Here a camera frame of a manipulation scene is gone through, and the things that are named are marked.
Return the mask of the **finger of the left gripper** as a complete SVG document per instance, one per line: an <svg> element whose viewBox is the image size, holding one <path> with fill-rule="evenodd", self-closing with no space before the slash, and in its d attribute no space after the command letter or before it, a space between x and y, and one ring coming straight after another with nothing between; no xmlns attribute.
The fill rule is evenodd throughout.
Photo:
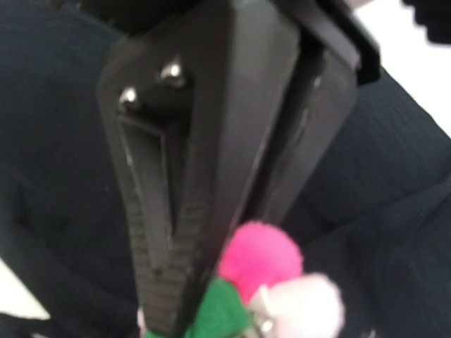
<svg viewBox="0 0 451 338"><path fill-rule="evenodd" d="M299 56L271 1L203 1L119 39L98 100L156 334L191 322L254 187Z"/></svg>

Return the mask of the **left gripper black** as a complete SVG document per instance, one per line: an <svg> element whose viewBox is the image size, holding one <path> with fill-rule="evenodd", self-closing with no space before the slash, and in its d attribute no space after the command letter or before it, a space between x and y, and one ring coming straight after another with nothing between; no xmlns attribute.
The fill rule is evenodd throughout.
<svg viewBox="0 0 451 338"><path fill-rule="evenodd" d="M95 1L94 13L137 34L200 3ZM380 78L380 47L344 1L272 4L356 70L359 85ZM321 47L301 56L243 220L281 224L350 114L357 98L356 76L337 56Z"/></svg>

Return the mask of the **black t-shirt blue logo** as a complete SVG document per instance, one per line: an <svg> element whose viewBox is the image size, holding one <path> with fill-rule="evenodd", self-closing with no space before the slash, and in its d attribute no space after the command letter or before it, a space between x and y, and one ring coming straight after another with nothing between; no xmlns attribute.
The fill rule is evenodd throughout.
<svg viewBox="0 0 451 338"><path fill-rule="evenodd" d="M1 2L1 257L50 319L2 337L136 337L121 194L94 86L113 30ZM363 87L283 227L341 288L343 337L450 336L450 138L389 75Z"/></svg>

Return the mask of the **flower brooch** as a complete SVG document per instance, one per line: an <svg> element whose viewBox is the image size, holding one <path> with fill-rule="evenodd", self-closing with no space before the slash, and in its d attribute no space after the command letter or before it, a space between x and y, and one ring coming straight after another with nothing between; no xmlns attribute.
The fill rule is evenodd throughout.
<svg viewBox="0 0 451 338"><path fill-rule="evenodd" d="M259 221L229 239L184 227L163 266L138 265L141 337L337 337L345 325L339 287L306 273L298 245Z"/></svg>

